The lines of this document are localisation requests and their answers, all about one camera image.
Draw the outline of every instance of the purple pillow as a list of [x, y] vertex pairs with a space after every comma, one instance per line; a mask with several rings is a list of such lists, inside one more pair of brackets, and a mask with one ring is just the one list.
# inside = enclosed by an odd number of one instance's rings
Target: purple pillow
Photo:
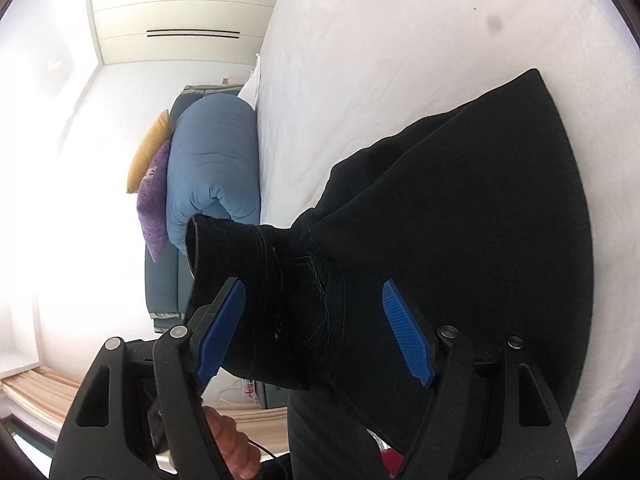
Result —
[[138, 191], [138, 218], [151, 259], [156, 261], [169, 241], [166, 232], [166, 168], [171, 141], [165, 142], [151, 160]]

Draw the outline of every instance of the human hand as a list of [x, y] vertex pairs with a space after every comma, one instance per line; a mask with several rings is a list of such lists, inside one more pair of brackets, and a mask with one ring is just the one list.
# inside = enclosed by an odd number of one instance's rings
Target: human hand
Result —
[[249, 480], [260, 471], [260, 450], [249, 443], [249, 438], [236, 429], [230, 416], [222, 416], [209, 406], [204, 414], [218, 449], [234, 478]]

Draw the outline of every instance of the mattress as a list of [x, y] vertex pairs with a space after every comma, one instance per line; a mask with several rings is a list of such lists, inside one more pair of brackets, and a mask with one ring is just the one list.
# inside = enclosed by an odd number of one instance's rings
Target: mattress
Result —
[[332, 166], [540, 70], [588, 200], [594, 315], [567, 420], [584, 470], [640, 388], [640, 52], [610, 0], [278, 0], [260, 53], [262, 222], [288, 227]]

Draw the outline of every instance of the garment pocket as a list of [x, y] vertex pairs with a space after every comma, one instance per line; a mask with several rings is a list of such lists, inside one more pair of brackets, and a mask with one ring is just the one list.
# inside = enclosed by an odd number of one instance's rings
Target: garment pocket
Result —
[[329, 275], [322, 260], [311, 256], [289, 260], [287, 267], [289, 286], [285, 297], [289, 303], [294, 337], [309, 348], [326, 327], [324, 299]]

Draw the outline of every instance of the yellow pillow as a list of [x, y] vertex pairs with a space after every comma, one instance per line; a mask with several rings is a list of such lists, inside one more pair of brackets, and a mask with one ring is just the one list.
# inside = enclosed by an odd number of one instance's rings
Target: yellow pillow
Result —
[[127, 176], [127, 193], [137, 193], [140, 182], [149, 169], [151, 160], [165, 142], [171, 139], [173, 132], [169, 125], [169, 110], [162, 112], [142, 138], [142, 142], [133, 156]]

